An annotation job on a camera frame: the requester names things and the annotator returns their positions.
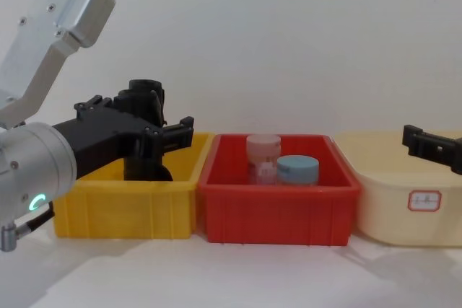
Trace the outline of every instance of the white wall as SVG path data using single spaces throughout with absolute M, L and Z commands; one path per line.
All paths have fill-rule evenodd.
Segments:
M 0 56 L 32 0 L 0 0 Z M 163 82 L 166 116 L 216 132 L 462 128 L 461 0 L 117 0 L 36 120 Z

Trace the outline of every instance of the green indicator light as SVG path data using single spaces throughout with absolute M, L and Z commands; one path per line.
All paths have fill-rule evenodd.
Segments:
M 39 201 L 44 201 L 44 200 L 46 200 L 45 194 L 39 194 L 39 195 L 35 196 L 34 199 L 32 200 L 32 202 L 29 205 L 29 211 L 34 211 L 35 209 L 37 209 L 39 207 L 39 206 L 37 206 L 38 202 Z

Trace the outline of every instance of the red plastic bin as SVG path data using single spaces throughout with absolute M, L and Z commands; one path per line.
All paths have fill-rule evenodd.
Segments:
M 209 242 L 347 245 L 360 185 L 327 136 L 282 135 L 282 155 L 320 162 L 319 185 L 248 184 L 247 135 L 215 137 L 199 180 Z

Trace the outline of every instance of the plastic container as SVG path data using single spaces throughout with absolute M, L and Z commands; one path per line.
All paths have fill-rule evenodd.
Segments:
M 346 245 L 359 183 L 327 136 L 283 135 L 282 154 L 315 157 L 319 186 L 249 185 L 246 135 L 220 135 L 199 180 L 210 242 Z
M 277 159 L 277 180 L 286 185 L 317 185 L 319 161 L 305 155 L 286 155 Z
M 462 132 L 438 134 L 462 137 Z M 364 187 L 358 228 L 392 245 L 461 246 L 462 176 L 408 156 L 402 136 L 397 131 L 335 137 Z
M 189 238 L 195 192 L 213 135 L 196 133 L 191 148 L 167 153 L 173 182 L 123 181 L 118 160 L 76 182 L 55 201 L 55 232 L 71 238 Z
M 250 184 L 276 184 L 277 159 L 281 155 L 281 138 L 254 134 L 247 137 L 248 177 Z

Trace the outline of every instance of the cream plastic bin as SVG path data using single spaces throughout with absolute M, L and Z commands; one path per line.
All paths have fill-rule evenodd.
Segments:
M 462 131 L 436 133 L 462 137 Z M 462 246 L 462 176 L 410 157 L 402 132 L 351 132 L 335 142 L 362 183 L 358 228 L 392 245 Z

